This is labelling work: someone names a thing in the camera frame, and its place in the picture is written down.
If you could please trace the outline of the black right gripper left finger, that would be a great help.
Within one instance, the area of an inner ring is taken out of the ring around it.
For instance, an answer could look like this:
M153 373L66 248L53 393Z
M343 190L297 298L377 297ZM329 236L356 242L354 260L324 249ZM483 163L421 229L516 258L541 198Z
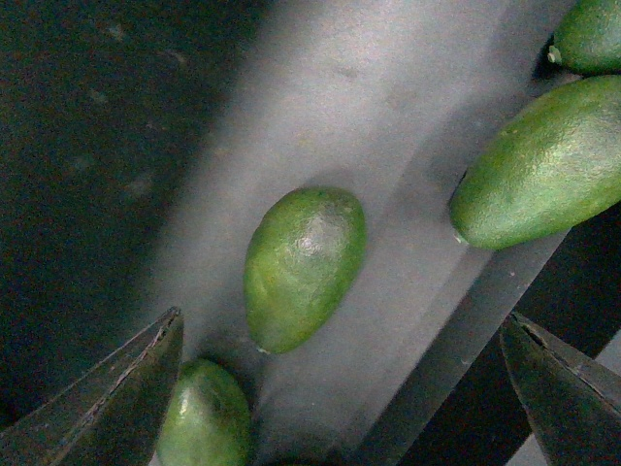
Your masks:
M147 465L176 383L172 308L45 405L1 432L4 465Z

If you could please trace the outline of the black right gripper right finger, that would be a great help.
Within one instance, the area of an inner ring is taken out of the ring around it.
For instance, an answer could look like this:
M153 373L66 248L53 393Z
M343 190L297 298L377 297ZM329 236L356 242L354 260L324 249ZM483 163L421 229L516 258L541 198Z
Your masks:
M546 463L618 465L620 376L519 313L500 342Z

